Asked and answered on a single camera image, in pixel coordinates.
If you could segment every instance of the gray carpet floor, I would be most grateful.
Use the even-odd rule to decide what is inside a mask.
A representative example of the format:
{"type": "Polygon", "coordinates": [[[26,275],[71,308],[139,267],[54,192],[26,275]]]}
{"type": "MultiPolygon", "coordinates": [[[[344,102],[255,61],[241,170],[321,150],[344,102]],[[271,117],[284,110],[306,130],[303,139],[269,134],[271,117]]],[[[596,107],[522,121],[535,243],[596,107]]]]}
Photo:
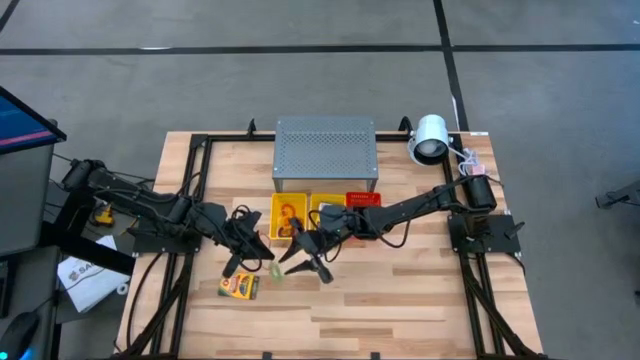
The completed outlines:
{"type": "MultiPolygon", "coordinates": [[[[9,4],[0,0],[0,12],[9,4]]],[[[443,0],[454,45],[640,41],[633,0],[443,0]]],[[[439,44],[432,1],[20,0],[4,48],[439,44]]],[[[507,201],[526,222],[527,284],[545,352],[640,353],[640,208],[594,197],[640,179],[640,53],[455,53],[469,128],[489,131],[507,201]]],[[[440,52],[0,55],[0,85],[69,135],[64,156],[154,176],[171,130],[239,130],[279,115],[437,113],[456,129],[440,52]]],[[[60,180],[66,164],[55,161],[60,180]]],[[[119,315],[63,328],[61,358],[106,356],[119,315]]]]}

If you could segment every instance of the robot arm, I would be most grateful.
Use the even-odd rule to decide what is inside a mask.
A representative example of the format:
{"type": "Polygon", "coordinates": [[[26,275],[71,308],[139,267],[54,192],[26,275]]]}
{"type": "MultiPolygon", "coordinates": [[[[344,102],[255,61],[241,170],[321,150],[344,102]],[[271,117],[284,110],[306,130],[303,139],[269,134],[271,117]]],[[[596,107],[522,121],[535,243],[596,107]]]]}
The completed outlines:
{"type": "Polygon", "coordinates": [[[328,284],[333,281],[333,276],[324,266],[322,256],[351,236],[361,240],[377,240],[391,231],[395,225],[408,224],[412,219],[436,211],[489,213],[495,207],[496,201],[486,176],[462,177],[451,184],[437,186],[428,193],[387,207],[347,209],[344,206],[326,206],[320,212],[321,225],[317,230],[304,231],[297,221],[292,224],[298,229],[298,234],[280,262],[304,250],[311,258],[294,266],[285,274],[315,271],[322,282],[328,284]],[[469,203],[474,207],[468,207],[451,196],[455,187],[462,184],[465,184],[465,189],[471,189],[469,203]]]}
{"type": "Polygon", "coordinates": [[[244,260],[274,259],[253,230],[261,216],[259,212],[247,209],[240,216],[227,219],[224,206],[196,202],[183,194],[184,187],[176,194],[159,194],[119,177],[97,160],[73,160],[62,185],[68,191],[88,192],[150,220],[159,236],[183,241],[185,236],[196,234],[225,246],[232,253],[223,272],[225,277],[230,277],[244,260]]]}

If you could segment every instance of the white camera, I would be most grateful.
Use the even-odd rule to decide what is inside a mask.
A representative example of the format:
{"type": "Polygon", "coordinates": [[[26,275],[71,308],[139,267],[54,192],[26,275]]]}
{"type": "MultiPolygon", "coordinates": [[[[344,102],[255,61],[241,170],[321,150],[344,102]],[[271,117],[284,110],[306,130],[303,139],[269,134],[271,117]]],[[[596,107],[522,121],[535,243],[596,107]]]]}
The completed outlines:
{"type": "Polygon", "coordinates": [[[449,133],[445,121],[438,115],[420,119],[418,129],[411,133],[407,145],[409,156],[419,165],[440,164],[449,154],[449,133]]]}

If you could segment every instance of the wooden table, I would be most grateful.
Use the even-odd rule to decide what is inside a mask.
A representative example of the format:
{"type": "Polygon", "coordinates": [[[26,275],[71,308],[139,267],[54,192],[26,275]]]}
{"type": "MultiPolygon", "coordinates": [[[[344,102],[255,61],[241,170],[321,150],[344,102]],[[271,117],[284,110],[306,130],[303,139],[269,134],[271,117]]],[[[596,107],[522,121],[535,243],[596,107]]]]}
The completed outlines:
{"type": "MultiPolygon", "coordinates": [[[[168,133],[155,191],[175,192],[180,187],[191,135],[168,133]]],[[[464,146],[475,149],[479,160],[498,178],[489,137],[470,133],[461,137],[464,146]]],[[[414,164],[406,143],[378,143],[377,148],[380,179],[376,190],[382,194],[383,205],[444,183],[442,167],[414,164]]],[[[261,211],[257,229],[268,234],[274,192],[272,164],[272,142],[214,143],[205,201],[223,204],[229,213],[240,204],[261,211]]],[[[364,191],[361,181],[291,180],[285,185],[287,192],[364,191]]],[[[498,200],[496,211],[503,211],[502,189],[494,185],[493,192],[498,200]]],[[[180,357],[259,358],[263,351],[273,352],[275,358],[369,358],[371,352],[380,352],[382,358],[474,357],[460,265],[451,250],[446,216],[439,212],[414,220],[402,249],[388,248],[380,241],[349,240],[338,259],[328,264],[335,277],[329,285],[322,285],[310,272],[288,276],[277,284],[261,270],[265,276],[253,301],[217,295],[229,251],[204,239],[195,258],[180,357]]],[[[387,238],[399,242],[403,230],[398,226],[387,238]]],[[[265,242],[276,259],[287,246],[268,244],[266,237],[265,242]]],[[[122,348],[132,294],[152,258],[145,255],[136,262],[117,340],[122,348]]],[[[134,336],[158,306],[166,258],[163,255],[156,263],[141,291],[133,319],[134,336]]],[[[284,271],[305,258],[300,253],[281,267],[284,271]]],[[[527,346],[542,351],[521,268],[506,255],[487,258],[497,307],[527,346]]],[[[480,313],[487,351],[492,351],[488,321],[484,311],[480,313]]],[[[163,350],[169,347],[173,313],[167,319],[163,350]]]]}

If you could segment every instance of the yellow bin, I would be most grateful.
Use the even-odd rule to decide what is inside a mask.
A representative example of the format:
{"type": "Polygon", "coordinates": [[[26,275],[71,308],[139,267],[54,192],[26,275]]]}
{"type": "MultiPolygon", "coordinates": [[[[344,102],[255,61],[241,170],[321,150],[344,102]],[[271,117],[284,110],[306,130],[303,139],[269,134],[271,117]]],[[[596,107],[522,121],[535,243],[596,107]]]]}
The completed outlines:
{"type": "MultiPolygon", "coordinates": [[[[344,194],[311,194],[311,210],[320,210],[320,204],[342,205],[346,206],[347,196],[344,194]]],[[[313,221],[318,224],[319,214],[311,214],[313,221]]],[[[313,223],[309,224],[310,229],[315,229],[313,223]]]]}
{"type": "Polygon", "coordinates": [[[274,193],[271,195],[271,225],[269,237],[271,240],[291,240],[293,227],[289,224],[290,217],[300,219],[302,226],[307,228],[307,194],[302,193],[274,193]]]}

